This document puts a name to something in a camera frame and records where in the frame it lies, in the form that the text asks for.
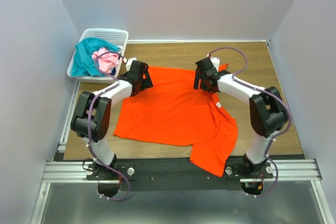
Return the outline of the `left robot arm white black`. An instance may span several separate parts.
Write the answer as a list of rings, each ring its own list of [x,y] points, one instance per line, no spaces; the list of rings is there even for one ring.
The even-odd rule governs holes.
[[[104,179],[121,174],[117,170],[117,157],[106,138],[112,106],[151,87],[148,64],[134,59],[126,73],[116,78],[113,84],[99,91],[80,94],[70,129],[84,140]]]

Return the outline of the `orange t shirt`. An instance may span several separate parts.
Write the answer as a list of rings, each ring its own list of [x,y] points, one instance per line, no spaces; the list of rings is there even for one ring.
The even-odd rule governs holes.
[[[195,90],[195,72],[151,66],[153,87],[123,100],[114,136],[191,146],[190,161],[222,177],[238,138],[236,120],[216,93]]]

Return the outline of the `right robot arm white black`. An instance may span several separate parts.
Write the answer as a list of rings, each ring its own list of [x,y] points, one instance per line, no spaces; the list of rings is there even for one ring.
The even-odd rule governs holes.
[[[243,156],[241,171],[246,177],[255,177],[267,162],[271,143],[290,119],[279,90],[252,85],[226,70],[218,71],[209,57],[196,62],[194,89],[226,93],[249,106],[255,138]]]

